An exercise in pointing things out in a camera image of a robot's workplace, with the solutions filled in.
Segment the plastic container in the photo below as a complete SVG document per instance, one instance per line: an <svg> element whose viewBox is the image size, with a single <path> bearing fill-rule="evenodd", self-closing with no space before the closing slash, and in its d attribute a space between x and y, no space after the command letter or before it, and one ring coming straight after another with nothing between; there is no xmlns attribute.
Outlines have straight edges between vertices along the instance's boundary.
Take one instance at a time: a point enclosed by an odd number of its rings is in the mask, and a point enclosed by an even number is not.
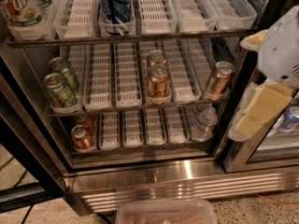
<svg viewBox="0 0 299 224"><path fill-rule="evenodd" d="M143 68L144 89L145 89L145 93L147 93L148 92L148 81L147 81L147 78L148 78L148 74L147 74L148 73L148 63L147 63L148 55L154 49L161 49L161 45L160 45L160 42L149 41L149 42L140 42L139 47L140 47L139 55L140 55L140 59L142 62L142 68ZM147 103L147 105L170 103L171 97L172 97L172 92L169 89L168 95L166 97L164 97L163 99L155 99L155 98L147 96L146 103Z"/></svg>
<svg viewBox="0 0 299 224"><path fill-rule="evenodd" d="M100 20L99 20L101 36L102 37L114 36L107 33L107 30L119 31L120 35L136 35L134 6L132 6L132 13L133 13L133 20L130 22L122 23L122 24L108 24L104 22L104 19L102 17L102 11L101 11Z"/></svg>
<svg viewBox="0 0 299 224"><path fill-rule="evenodd" d="M101 113L99 123L99 148L103 150L111 150L119 147L119 113Z"/></svg>
<svg viewBox="0 0 299 224"><path fill-rule="evenodd" d="M218 18L216 27L220 31L249 29L257 13L247 0L208 0Z"/></svg>
<svg viewBox="0 0 299 224"><path fill-rule="evenodd" d="M202 92L192 70L188 54L180 49L177 41L164 41L164 52L168 59L171 76L170 87L174 101L188 103L199 100Z"/></svg>
<svg viewBox="0 0 299 224"><path fill-rule="evenodd" d="M56 16L56 7L52 6L49 16L45 21L39 22L37 25L28 27L18 27L11 24L11 21L7 23L7 28L12 33L17 41L35 41L39 39L54 39L56 31L53 23Z"/></svg>
<svg viewBox="0 0 299 224"><path fill-rule="evenodd" d="M92 46L88 61L83 104L86 110L112 107L111 54L109 44Z"/></svg>
<svg viewBox="0 0 299 224"><path fill-rule="evenodd" d="M75 111L82 110L83 105L83 93L84 93L84 77L85 69L83 67L86 65L86 50L84 46L70 46L70 47L60 47L60 56L66 58L69 62L72 63L73 69L76 73L79 82L78 90L78 103L69 108L57 108L50 106L51 109L58 114L68 114Z"/></svg>
<svg viewBox="0 0 299 224"><path fill-rule="evenodd" d="M142 105L135 43L114 46L116 107Z"/></svg>
<svg viewBox="0 0 299 224"><path fill-rule="evenodd" d="M148 146L160 146L167 141L162 110L152 108L144 110Z"/></svg>
<svg viewBox="0 0 299 224"><path fill-rule="evenodd" d="M181 144L190 139L187 122L181 107L166 107L164 116L170 144Z"/></svg>
<svg viewBox="0 0 299 224"><path fill-rule="evenodd" d="M172 0L181 33L213 31L217 14L208 0Z"/></svg>
<svg viewBox="0 0 299 224"><path fill-rule="evenodd" d="M62 0L54 21L61 39L96 37L99 0Z"/></svg>
<svg viewBox="0 0 299 224"><path fill-rule="evenodd" d="M148 200L119 207L116 224L217 224L208 201Z"/></svg>
<svg viewBox="0 0 299 224"><path fill-rule="evenodd" d="M171 0L138 0L142 35L173 34L177 15Z"/></svg>
<svg viewBox="0 0 299 224"><path fill-rule="evenodd" d="M143 146L144 141L139 110L122 112L122 128L124 147Z"/></svg>

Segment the terrazzo floor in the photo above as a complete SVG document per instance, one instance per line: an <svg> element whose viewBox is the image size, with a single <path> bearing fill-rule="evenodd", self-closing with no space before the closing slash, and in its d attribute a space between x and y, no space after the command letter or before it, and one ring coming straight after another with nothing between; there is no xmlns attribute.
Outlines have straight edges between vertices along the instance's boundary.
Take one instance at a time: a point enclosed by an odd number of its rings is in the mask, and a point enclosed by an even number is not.
<svg viewBox="0 0 299 224"><path fill-rule="evenodd" d="M299 190L265 193L267 197L284 203L298 203ZM299 224L299 206L269 203L253 195L233 199L210 200L219 224ZM29 207L0 214L0 223L22 222ZM108 217L114 223L114 217ZM26 224L105 224L95 214L78 217L63 199L37 204L31 210Z"/></svg>

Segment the cable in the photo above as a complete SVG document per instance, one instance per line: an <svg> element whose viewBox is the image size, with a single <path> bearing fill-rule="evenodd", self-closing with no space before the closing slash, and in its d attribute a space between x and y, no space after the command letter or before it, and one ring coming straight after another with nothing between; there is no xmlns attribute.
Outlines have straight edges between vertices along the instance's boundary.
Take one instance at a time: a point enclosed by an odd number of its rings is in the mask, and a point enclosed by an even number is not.
<svg viewBox="0 0 299 224"><path fill-rule="evenodd" d="M96 215L98 215L100 218L102 218L107 224L112 224L112 222L104 215L102 215L100 213L97 213Z"/></svg>
<svg viewBox="0 0 299 224"><path fill-rule="evenodd" d="M30 214L30 212L31 212L31 210L32 210L33 207L34 207L33 205L30 206L30 208L28 209L25 217L22 219L21 224L25 224L26 219L28 218L28 216L29 216L29 214Z"/></svg>
<svg viewBox="0 0 299 224"><path fill-rule="evenodd" d="M299 206L299 203L283 203L283 202L279 202L279 201L276 201L276 200L273 200L271 198L267 198L267 197L264 197L263 195L261 194L258 194L258 193L255 193L255 195L257 195L258 197L270 202L270 203L275 203L275 204L278 204L278 205L285 205L285 206Z"/></svg>
<svg viewBox="0 0 299 224"><path fill-rule="evenodd" d="M6 161L1 167L0 167L0 171L2 171L2 169L4 169L6 166L9 165L10 162L12 162L14 160L14 158L10 158L8 161Z"/></svg>

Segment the white plastic tray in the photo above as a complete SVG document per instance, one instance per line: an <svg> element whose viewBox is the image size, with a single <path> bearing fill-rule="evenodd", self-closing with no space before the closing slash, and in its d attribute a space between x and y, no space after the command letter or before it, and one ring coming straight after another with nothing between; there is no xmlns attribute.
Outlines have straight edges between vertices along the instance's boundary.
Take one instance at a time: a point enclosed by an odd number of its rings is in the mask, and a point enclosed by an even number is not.
<svg viewBox="0 0 299 224"><path fill-rule="evenodd" d="M79 82L79 90L78 90L78 103L74 106L68 108L57 108L50 106L55 113L67 114L72 113L74 111L82 110L83 105L83 92L84 92L84 75L85 69L84 66L86 64L86 49L84 46L70 46L70 47L60 47L60 56L66 58L69 62L72 63L73 69L76 73Z"/></svg>
<svg viewBox="0 0 299 224"><path fill-rule="evenodd" d="M171 0L138 0L138 4L143 35L176 31L177 15Z"/></svg>
<svg viewBox="0 0 299 224"><path fill-rule="evenodd" d="M147 72L148 72L148 63L147 63L147 59L148 59L148 55L150 54L150 52L154 49L160 49L161 45L160 42L153 42L153 41L149 41L149 42L140 42L139 43L139 47L140 47L140 59L142 62L142 68L143 68L143 73L144 73L144 88L145 88L145 93L147 93L148 90L148 84L147 84ZM171 101L171 97L172 97L172 93L171 90L169 89L169 94L168 96L164 97L163 99L154 99L151 97L147 96L147 104L148 105L157 105L159 103L169 103Z"/></svg>
<svg viewBox="0 0 299 224"><path fill-rule="evenodd" d="M142 105L135 43L114 46L116 107Z"/></svg>
<svg viewBox="0 0 299 224"><path fill-rule="evenodd" d="M188 54L175 41L164 41L164 51L168 59L173 98L177 103L198 100L202 92L192 70Z"/></svg>
<svg viewBox="0 0 299 224"><path fill-rule="evenodd" d="M99 148L111 150L120 146L119 113L102 113L99 119Z"/></svg>
<svg viewBox="0 0 299 224"><path fill-rule="evenodd" d="M122 128L124 147L139 147L144 144L139 110L122 112Z"/></svg>
<svg viewBox="0 0 299 224"><path fill-rule="evenodd" d="M54 27L61 39L96 36L99 0L62 0Z"/></svg>
<svg viewBox="0 0 299 224"><path fill-rule="evenodd" d="M181 107L164 108L170 144L181 144L190 139L184 112Z"/></svg>
<svg viewBox="0 0 299 224"><path fill-rule="evenodd" d="M146 109L144 114L147 128L147 145L160 146L164 144L167 141L167 137L161 109Z"/></svg>
<svg viewBox="0 0 299 224"><path fill-rule="evenodd" d="M182 33L213 31L217 14L208 0L172 0Z"/></svg>
<svg viewBox="0 0 299 224"><path fill-rule="evenodd" d="M249 29L257 13L247 0L209 0L218 19L218 30Z"/></svg>
<svg viewBox="0 0 299 224"><path fill-rule="evenodd" d="M86 110L112 107L111 83L110 45L94 45L85 78L83 104Z"/></svg>

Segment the bottle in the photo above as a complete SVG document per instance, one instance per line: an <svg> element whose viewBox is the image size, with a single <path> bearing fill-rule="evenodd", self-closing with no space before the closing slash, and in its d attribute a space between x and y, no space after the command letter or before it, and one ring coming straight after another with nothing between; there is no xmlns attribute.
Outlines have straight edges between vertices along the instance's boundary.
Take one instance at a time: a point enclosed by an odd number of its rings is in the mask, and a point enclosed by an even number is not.
<svg viewBox="0 0 299 224"><path fill-rule="evenodd" d="M197 128L201 141L206 141L212 137L212 132L218 122L216 109L209 107L204 109L198 116Z"/></svg>

